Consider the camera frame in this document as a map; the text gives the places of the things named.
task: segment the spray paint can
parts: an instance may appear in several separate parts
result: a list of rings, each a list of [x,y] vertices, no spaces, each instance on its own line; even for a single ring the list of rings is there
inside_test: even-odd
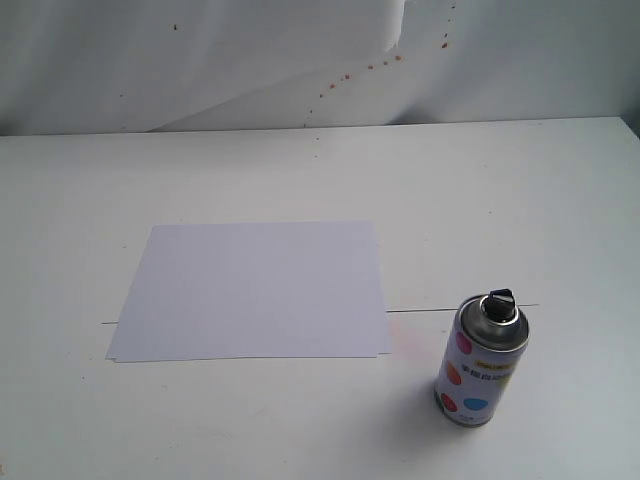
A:
[[[529,341],[529,322],[511,290],[465,300],[457,310],[435,385],[452,421],[477,427],[493,417]]]

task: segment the blue dot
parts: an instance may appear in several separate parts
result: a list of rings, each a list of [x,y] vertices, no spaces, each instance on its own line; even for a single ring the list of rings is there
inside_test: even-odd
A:
[[[469,410],[482,410],[489,405],[489,402],[480,398],[465,398],[463,403]]]

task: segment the stack of paper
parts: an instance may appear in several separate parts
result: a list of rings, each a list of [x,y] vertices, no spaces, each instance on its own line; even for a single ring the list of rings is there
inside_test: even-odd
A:
[[[156,226],[107,358],[388,353],[376,250],[367,222]]]

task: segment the black line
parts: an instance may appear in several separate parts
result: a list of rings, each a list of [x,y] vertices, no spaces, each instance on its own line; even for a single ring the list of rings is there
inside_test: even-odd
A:
[[[539,303],[522,303],[518,307],[539,307]],[[423,308],[412,310],[387,310],[387,313],[455,312],[457,308]]]

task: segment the red dot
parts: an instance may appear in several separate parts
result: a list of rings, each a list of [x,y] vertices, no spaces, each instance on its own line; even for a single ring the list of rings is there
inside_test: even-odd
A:
[[[447,394],[445,394],[445,393],[441,394],[440,398],[442,399],[442,403],[444,405],[444,408],[446,408],[450,412],[457,412],[458,411],[458,406],[455,404],[455,402],[453,400],[451,400],[451,398],[449,398],[449,396]]]
[[[471,353],[471,342],[462,334],[462,332],[456,333],[456,343],[462,353],[465,355],[469,355]]]

